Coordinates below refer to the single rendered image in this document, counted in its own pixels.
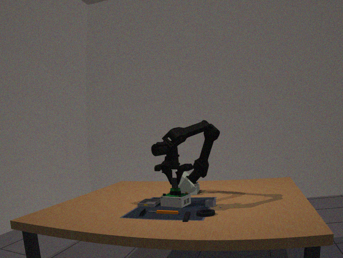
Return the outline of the dark blue mat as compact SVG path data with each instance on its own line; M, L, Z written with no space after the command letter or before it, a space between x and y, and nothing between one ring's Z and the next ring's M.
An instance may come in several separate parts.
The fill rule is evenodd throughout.
M190 211L189 221L204 221L205 217L200 217L196 215L196 211L201 209L210 209L210 207L205 207L205 201L208 199L216 199L217 197L191 197L191 204L183 207L165 207L161 206L161 203L155 207L136 207L120 218L131 218L131 219L149 219L149 220L170 220L170 221L182 221L185 213ZM143 216L140 215L141 211L146 209ZM168 210L168 211L178 211L178 214L160 214L156 213L157 210ZM154 211L154 212L149 212ZM140 215L140 216L139 216Z

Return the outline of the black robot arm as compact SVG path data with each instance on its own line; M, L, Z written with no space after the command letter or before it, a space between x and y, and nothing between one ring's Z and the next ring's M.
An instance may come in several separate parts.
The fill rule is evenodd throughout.
M172 128L167 134L165 134L162 139L163 142L157 142L151 147L151 152L154 156L166 155L166 154L176 154L178 153L178 145L185 142L185 140L193 135L204 132L204 144L200 153L200 157L194 161L193 171L186 176L193 184L202 177L207 175L207 170L209 167L208 158L213 146L213 142L218 139L220 131L213 125L209 124L206 120L200 123L182 128L176 127ZM172 140L170 141L168 137ZM176 162L174 159L165 160L160 164L161 171L171 171L172 168L176 167Z

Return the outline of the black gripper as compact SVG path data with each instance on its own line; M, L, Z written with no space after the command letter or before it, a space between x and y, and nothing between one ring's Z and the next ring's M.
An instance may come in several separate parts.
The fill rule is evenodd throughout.
M178 153L176 153L176 154L166 154L166 156L165 156L166 159L168 159L168 160L174 159L175 162L176 162L176 167L172 168L172 170L173 169L177 169L177 172L175 172L176 175L177 175L177 184L180 183L181 177L182 177L184 171L189 171L189 170L193 169L193 166L192 166L191 163L180 165L178 157L179 157ZM161 165L160 164L155 165L154 170L155 171L160 171L161 170ZM172 170L171 171L162 171L162 173L164 173L167 176L170 184L172 184L172 182L171 182Z

